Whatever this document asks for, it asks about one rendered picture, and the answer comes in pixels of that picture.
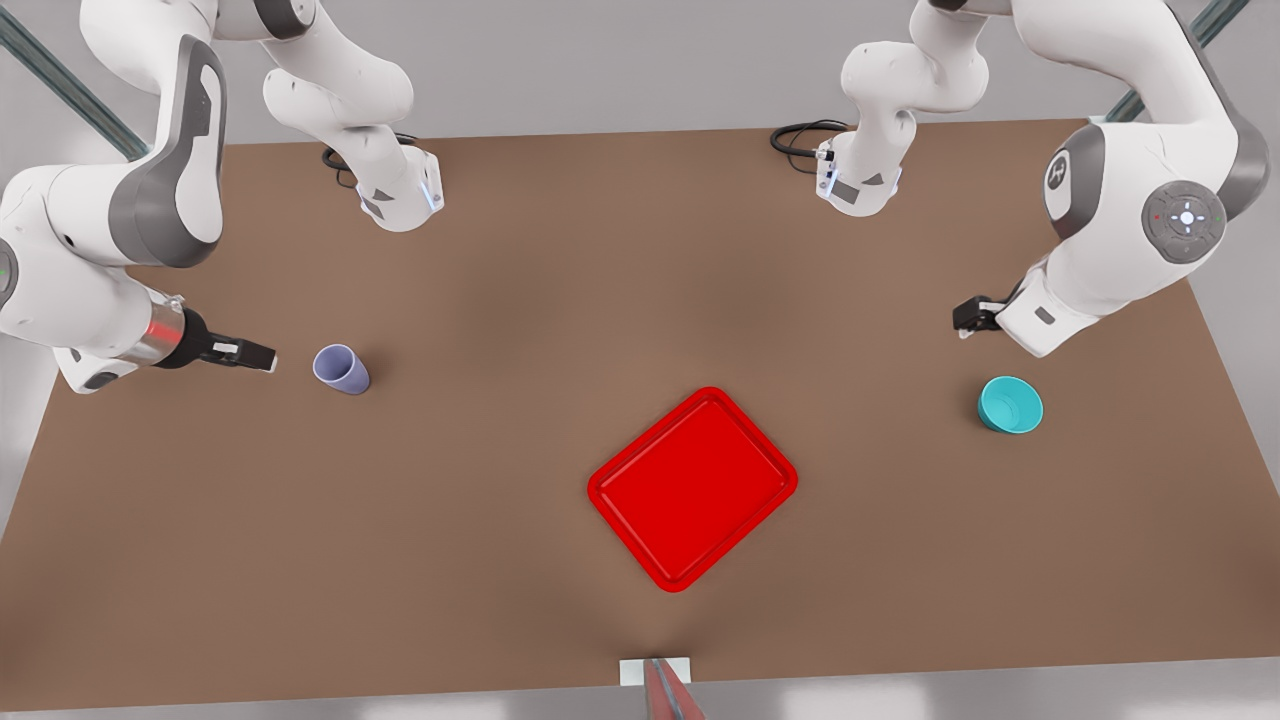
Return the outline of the teal bowl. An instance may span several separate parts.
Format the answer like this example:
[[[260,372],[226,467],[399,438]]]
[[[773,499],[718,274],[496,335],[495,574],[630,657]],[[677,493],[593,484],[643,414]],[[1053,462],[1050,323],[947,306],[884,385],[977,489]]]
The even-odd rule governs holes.
[[[1042,423],[1044,405],[1038,391],[1024,379],[1000,375],[987,380],[980,389],[977,411],[992,430],[1025,434]]]

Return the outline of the purple cup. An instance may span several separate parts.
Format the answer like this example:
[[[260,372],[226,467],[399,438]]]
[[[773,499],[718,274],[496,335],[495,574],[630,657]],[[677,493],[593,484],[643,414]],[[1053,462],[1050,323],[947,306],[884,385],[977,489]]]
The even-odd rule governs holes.
[[[312,373],[321,383],[347,395],[361,395],[371,384],[367,368],[346,345],[328,345],[317,351]]]

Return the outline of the red tray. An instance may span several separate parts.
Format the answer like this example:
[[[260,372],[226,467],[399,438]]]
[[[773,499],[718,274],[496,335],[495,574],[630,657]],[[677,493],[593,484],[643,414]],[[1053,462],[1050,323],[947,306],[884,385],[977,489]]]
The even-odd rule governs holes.
[[[691,587],[797,488],[797,471],[717,387],[703,387],[588,480],[588,497],[668,593]]]

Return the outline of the silver frame post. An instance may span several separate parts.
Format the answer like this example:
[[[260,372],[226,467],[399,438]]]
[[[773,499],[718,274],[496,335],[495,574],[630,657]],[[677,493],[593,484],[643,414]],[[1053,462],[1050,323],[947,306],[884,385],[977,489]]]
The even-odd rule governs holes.
[[[1240,124],[1243,115],[1207,58],[1204,42],[1217,37],[1251,3],[1210,0],[1190,22],[1164,4],[1169,18],[1158,20],[1155,29],[1140,29],[1135,69],[1120,76],[1129,90],[1103,119],[1130,122],[1144,110],[1153,123]]]
[[[690,691],[666,659],[643,661],[646,720],[707,720]]]
[[[150,151],[150,146],[132,128],[3,6],[0,46],[127,161],[136,161]]]

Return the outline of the white post foot plate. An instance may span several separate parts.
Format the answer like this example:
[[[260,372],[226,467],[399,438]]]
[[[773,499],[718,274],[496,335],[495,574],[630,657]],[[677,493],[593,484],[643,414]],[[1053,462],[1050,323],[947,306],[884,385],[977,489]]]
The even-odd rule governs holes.
[[[620,685],[643,685],[644,669],[652,659],[623,659],[620,660]],[[692,682],[691,664],[689,657],[668,657],[663,661],[669,666],[681,683]]]

